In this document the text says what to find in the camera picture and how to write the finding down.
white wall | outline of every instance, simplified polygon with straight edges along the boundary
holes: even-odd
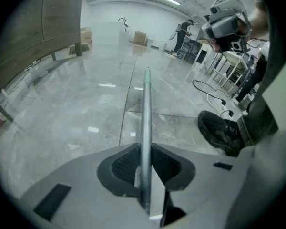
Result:
[[[87,0],[83,0],[81,13],[81,27],[92,27],[98,22],[118,21],[125,17],[126,24],[131,27],[131,41],[133,41],[136,31],[144,32],[147,38],[165,41],[167,49],[173,49],[176,44],[175,37],[169,41],[169,37],[176,29],[178,23],[184,22],[187,18],[174,13],[136,3],[108,2],[96,5],[89,5]],[[195,39],[200,25],[190,26],[188,30]]]

metal pole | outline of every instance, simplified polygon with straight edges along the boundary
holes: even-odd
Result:
[[[52,55],[52,59],[53,59],[53,61],[56,61],[56,55],[55,55],[55,52],[52,52],[52,53],[51,53],[51,55]]]
[[[5,116],[5,118],[7,118],[10,122],[13,122],[14,119],[13,117],[11,117],[5,110],[4,108],[0,105],[0,112],[1,114],[3,114]]]
[[[212,64],[214,63],[214,61],[215,61],[215,59],[216,59],[217,56],[218,56],[218,54],[215,54],[215,56],[214,56],[212,62],[210,63],[210,66],[209,66],[209,68],[206,70],[205,74],[208,73],[209,69],[211,68],[211,66],[212,66]]]
[[[219,70],[217,70],[217,69],[214,70],[215,72],[217,72],[217,74],[216,74],[215,77],[213,78],[214,81],[215,81],[215,78],[218,76],[218,74],[222,75],[222,74],[220,73],[220,71],[221,71],[221,69],[223,68],[223,66],[225,65],[226,62],[227,62],[227,59],[225,60],[225,62],[223,63],[223,65],[220,67]]]
[[[229,90],[227,93],[229,93],[229,92],[233,89],[233,87],[238,83],[238,81],[240,80],[240,78],[241,78],[242,76],[243,76],[243,75],[240,74],[240,76],[237,78],[236,82],[231,86],[230,90]]]
[[[237,62],[237,64],[234,66],[233,70],[231,71],[231,73],[229,74],[229,76],[226,78],[225,82],[221,85],[220,88],[223,88],[224,85],[227,83],[227,81],[230,79],[230,77],[233,75],[234,71],[236,70],[237,66],[239,65],[240,63],[240,59],[239,61]]]
[[[149,68],[144,74],[144,91],[141,118],[140,140],[140,186],[139,201],[147,214],[150,211],[151,180],[152,180],[152,94],[151,71]]]

wooden cabinet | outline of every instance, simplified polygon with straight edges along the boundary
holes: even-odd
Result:
[[[38,58],[78,46],[81,6],[82,0],[23,0],[15,8],[0,32],[0,91]]]
[[[44,0],[42,10],[45,41],[80,33],[82,0]]]

pant leg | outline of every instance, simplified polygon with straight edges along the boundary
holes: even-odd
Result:
[[[174,52],[178,52],[178,50],[181,48],[181,46],[183,44],[183,41],[184,41],[184,36],[178,34],[177,35],[177,43],[176,43]]]
[[[255,87],[256,84],[260,83],[264,77],[265,70],[256,70],[249,78],[247,83],[243,86],[239,95],[236,97],[237,101],[242,101],[242,99]]]
[[[250,112],[241,116],[238,121],[238,129],[245,146],[255,145],[260,139],[277,131],[276,121],[267,106],[262,94],[276,78],[286,61],[286,46],[283,43],[281,30],[275,20],[268,15],[270,23],[270,49],[265,76],[250,105]]]
[[[249,113],[249,111],[250,111],[251,103],[252,103],[252,101],[248,104],[248,106],[247,106],[247,108],[246,108],[246,111],[247,111],[248,113]]]
[[[251,70],[251,68],[249,68],[249,69],[247,69],[244,73],[243,73],[243,75],[242,75],[242,77],[239,79],[239,83],[241,84],[241,83],[243,83],[243,81],[245,80],[245,78],[246,78],[246,76],[247,76],[247,74],[248,74],[248,71],[250,71]]]

glossy tile floor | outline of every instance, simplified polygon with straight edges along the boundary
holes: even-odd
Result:
[[[56,55],[57,61],[46,57],[16,77],[5,89],[8,97],[0,96],[15,119],[0,129],[0,180],[7,192],[20,197],[73,158],[138,142],[147,67],[152,74],[153,142],[223,155],[197,128],[200,111],[214,109],[192,80],[219,88],[204,71],[132,44],[93,48],[82,57],[68,56],[67,49]],[[234,120],[240,116],[224,93],[199,87],[226,99]]]

